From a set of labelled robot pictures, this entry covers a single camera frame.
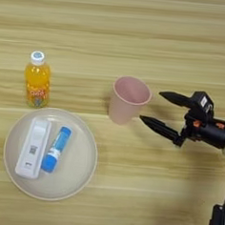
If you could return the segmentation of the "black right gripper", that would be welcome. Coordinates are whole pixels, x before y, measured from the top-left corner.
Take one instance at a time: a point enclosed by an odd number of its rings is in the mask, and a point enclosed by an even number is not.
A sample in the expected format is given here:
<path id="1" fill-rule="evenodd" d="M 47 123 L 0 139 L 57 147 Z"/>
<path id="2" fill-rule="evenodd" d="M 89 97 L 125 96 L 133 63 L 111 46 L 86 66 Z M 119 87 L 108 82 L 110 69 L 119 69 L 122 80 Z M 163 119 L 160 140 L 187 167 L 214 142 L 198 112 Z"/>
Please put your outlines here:
<path id="1" fill-rule="evenodd" d="M 190 97 L 182 95 L 178 92 L 161 92 L 160 95 L 169 102 L 178 105 L 179 107 L 192 108 L 194 106 Z M 155 133 L 158 133 L 167 139 L 171 140 L 175 145 L 180 147 L 183 145 L 185 138 L 176 130 L 167 127 L 167 125 L 154 117 L 140 116 L 144 124 L 151 128 Z M 200 119 L 185 115 L 185 130 L 186 135 L 192 141 L 200 141 L 215 146 L 218 149 L 225 148 L 225 120 L 212 118 L 206 122 Z"/>

